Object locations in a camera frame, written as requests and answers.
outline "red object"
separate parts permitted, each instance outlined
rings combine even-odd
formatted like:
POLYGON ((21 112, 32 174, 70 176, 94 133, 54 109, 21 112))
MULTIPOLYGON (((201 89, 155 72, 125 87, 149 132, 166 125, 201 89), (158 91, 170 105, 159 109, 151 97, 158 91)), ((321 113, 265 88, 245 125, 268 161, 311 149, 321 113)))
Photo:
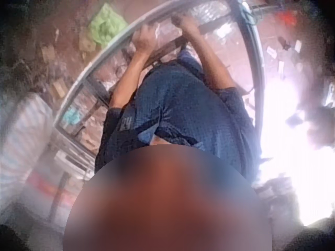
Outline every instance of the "red object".
POLYGON ((297 25, 297 17, 291 11, 279 12, 277 17, 282 20, 286 25, 296 26, 297 25))

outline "wrist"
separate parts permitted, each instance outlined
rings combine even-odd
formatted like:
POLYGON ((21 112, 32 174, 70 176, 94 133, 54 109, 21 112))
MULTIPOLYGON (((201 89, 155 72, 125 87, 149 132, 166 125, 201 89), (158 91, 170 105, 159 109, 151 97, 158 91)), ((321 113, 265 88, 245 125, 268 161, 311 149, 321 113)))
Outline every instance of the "wrist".
POLYGON ((137 50, 135 52, 135 55, 138 57, 138 58, 142 58, 142 59, 148 59, 151 55, 151 51, 149 50, 137 50))
POLYGON ((194 40, 199 39, 200 37, 202 37, 202 35, 200 34, 199 30, 195 30, 192 32, 188 32, 188 31, 183 31, 183 36, 189 41, 192 42, 194 40))

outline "metal frame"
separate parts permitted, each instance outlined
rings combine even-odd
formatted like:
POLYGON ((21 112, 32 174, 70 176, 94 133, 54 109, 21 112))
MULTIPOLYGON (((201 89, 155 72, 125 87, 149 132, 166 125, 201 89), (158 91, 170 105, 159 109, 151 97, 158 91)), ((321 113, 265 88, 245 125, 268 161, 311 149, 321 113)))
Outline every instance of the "metal frame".
MULTIPOLYGON (((67 109, 70 107, 73 100, 83 89, 84 86, 88 87, 90 92, 99 100, 101 104, 108 107, 109 94, 103 88, 101 84, 94 81, 91 74, 99 68, 101 64, 105 62, 107 58, 113 56, 116 52, 121 50, 126 44, 130 42, 132 34, 138 30, 143 24, 150 24, 156 21, 161 21, 168 18, 173 12, 183 12, 194 6, 205 2, 211 2, 213 0, 172 0, 166 2, 152 11, 146 13, 142 17, 138 18, 131 25, 129 25, 123 32, 113 38, 108 46, 91 62, 85 70, 80 74, 76 82, 72 85, 68 92, 63 104, 61 105, 60 111, 58 112, 54 126, 55 128, 74 146, 79 148, 90 157, 95 158, 95 154, 88 150, 85 146, 80 144, 73 135, 67 133, 61 126, 60 122, 67 109)), ((243 0, 226 0, 223 1, 230 6, 231 12, 223 17, 220 17, 214 21, 206 23, 200 26, 201 33, 205 34, 210 31, 214 31, 219 28, 225 22, 233 16, 237 22, 238 27, 242 33, 244 43, 248 52, 249 61, 251 65, 254 89, 255 89, 255 109, 256 109, 256 131, 261 136, 262 123, 263 123, 263 103, 264 103, 264 58, 262 47, 260 43, 259 34, 255 25, 252 24, 252 10, 247 4, 243 3, 243 0)), ((255 11, 261 13, 261 8, 252 7, 255 11)), ((280 9, 278 6, 273 6, 273 10, 280 9)), ((175 40, 169 42, 159 50, 155 51, 146 63, 146 67, 157 61, 164 55, 175 50, 184 44, 186 40, 183 37, 178 37, 175 40)))

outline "bright light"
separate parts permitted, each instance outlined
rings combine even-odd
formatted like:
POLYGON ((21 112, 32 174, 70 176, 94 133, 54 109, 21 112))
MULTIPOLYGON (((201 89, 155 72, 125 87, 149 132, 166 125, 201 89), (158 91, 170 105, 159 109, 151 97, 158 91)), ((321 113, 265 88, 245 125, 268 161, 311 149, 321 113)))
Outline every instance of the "bright light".
POLYGON ((329 217, 335 203, 335 154, 324 147, 315 150, 307 140, 308 124, 289 128, 285 120, 295 112, 298 97, 293 84, 286 81, 268 83, 265 90, 264 157, 274 159, 261 166, 261 182, 280 173, 291 177, 296 191, 300 220, 309 225, 329 217))
POLYGON ((225 23, 219 29, 217 29, 215 31, 215 33, 220 38, 224 38, 226 35, 228 35, 229 33, 231 33, 231 31, 232 31, 231 24, 225 23))

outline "person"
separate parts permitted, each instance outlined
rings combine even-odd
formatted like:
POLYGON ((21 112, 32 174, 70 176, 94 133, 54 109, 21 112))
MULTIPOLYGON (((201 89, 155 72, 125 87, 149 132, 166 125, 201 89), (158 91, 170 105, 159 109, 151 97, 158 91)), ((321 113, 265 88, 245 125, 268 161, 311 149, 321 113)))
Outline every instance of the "person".
POLYGON ((262 203, 223 160, 190 146, 133 150, 104 166, 78 195, 64 251, 271 251, 262 203))
POLYGON ((132 39, 136 52, 110 99, 95 172, 134 149, 179 144, 218 156, 252 182, 260 144, 235 83, 192 16, 174 15, 172 21, 202 67, 182 50, 176 60, 152 69, 138 88, 157 43, 155 27, 142 26, 132 39))

